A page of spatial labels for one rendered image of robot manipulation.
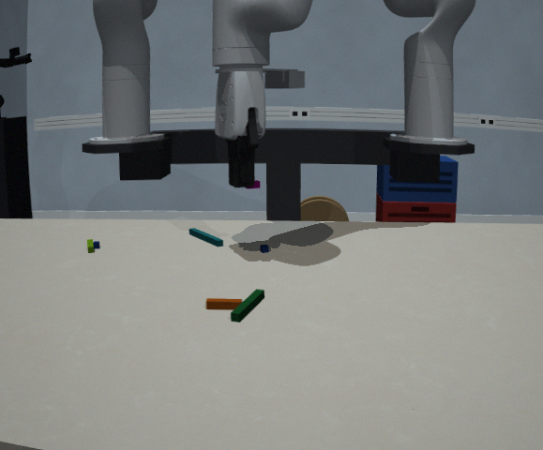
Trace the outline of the orange rod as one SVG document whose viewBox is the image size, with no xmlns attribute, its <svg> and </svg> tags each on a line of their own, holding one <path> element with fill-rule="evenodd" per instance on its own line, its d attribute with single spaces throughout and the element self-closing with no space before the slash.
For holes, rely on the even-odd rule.
<svg viewBox="0 0 543 450">
<path fill-rule="evenodd" d="M 234 310 L 242 303 L 242 299 L 207 298 L 206 309 Z"/>
</svg>

